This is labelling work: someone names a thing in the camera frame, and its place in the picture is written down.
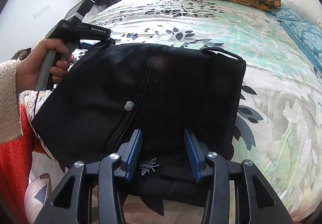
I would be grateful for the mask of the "person's left hand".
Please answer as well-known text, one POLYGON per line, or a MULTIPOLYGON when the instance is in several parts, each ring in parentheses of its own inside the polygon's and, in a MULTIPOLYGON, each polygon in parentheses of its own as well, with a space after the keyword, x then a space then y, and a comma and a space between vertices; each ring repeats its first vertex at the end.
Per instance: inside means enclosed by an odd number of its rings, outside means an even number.
POLYGON ((57 61, 51 67, 50 73, 55 84, 61 83, 67 75, 70 64, 74 61, 73 55, 69 54, 67 47, 60 39, 44 39, 31 53, 18 63, 16 68, 16 92, 21 93, 25 90, 35 90, 37 78, 48 51, 56 50, 62 55, 67 54, 67 60, 57 61))

